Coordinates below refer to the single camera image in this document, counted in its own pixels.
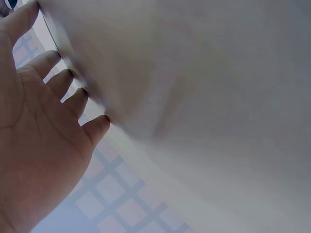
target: white surface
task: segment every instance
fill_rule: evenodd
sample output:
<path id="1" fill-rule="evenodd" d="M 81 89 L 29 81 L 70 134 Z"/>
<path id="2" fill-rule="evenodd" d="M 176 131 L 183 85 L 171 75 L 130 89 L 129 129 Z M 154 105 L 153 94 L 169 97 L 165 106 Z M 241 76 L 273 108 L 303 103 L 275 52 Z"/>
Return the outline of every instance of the white surface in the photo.
<path id="1" fill-rule="evenodd" d="M 308 4 L 39 2 L 67 65 L 130 136 L 107 139 L 190 226 L 310 231 Z"/>

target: hand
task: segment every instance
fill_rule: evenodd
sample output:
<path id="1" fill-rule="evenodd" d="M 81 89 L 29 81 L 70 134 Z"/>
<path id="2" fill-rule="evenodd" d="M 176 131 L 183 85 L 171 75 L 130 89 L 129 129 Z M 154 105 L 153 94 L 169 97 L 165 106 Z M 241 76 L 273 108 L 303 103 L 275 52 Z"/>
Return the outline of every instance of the hand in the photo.
<path id="1" fill-rule="evenodd" d="M 0 232 L 29 232 L 74 188 L 110 122 L 100 116 L 80 127 L 87 93 L 63 104 L 68 70 L 42 79 L 60 60 L 46 52 L 16 70 L 12 48 L 33 25 L 33 1 L 0 19 Z"/>

